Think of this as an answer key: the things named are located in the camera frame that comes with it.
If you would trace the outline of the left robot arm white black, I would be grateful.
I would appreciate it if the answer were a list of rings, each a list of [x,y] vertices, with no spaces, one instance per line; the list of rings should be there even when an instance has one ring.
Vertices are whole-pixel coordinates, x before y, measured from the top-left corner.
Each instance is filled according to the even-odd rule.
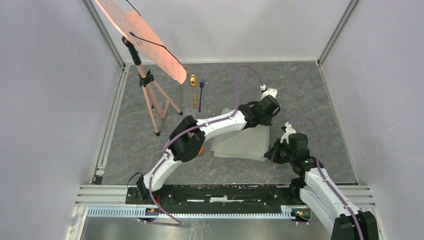
[[[270,126],[280,111],[280,104],[272,95],[259,101],[241,104],[236,109],[212,118],[185,117],[169,136],[162,149],[163,155],[146,175],[136,182],[138,197],[145,204],[153,203],[165,180],[182,163],[196,158],[207,140],[234,131]]]

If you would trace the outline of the grey cloth napkin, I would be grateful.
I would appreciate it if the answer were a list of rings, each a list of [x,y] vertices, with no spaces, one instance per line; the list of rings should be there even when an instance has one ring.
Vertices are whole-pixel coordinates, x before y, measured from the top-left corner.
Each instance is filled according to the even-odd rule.
[[[270,127],[257,125],[230,131],[213,138],[211,151],[215,157],[264,161],[270,146]]]

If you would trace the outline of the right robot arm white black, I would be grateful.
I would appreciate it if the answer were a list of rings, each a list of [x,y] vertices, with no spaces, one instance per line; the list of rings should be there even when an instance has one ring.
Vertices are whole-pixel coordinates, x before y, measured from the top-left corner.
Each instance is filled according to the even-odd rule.
[[[353,204],[329,177],[308,147],[303,133],[285,132],[264,154],[276,164],[288,163],[298,175],[289,185],[289,199],[305,203],[324,225],[332,240],[378,240],[377,219]]]

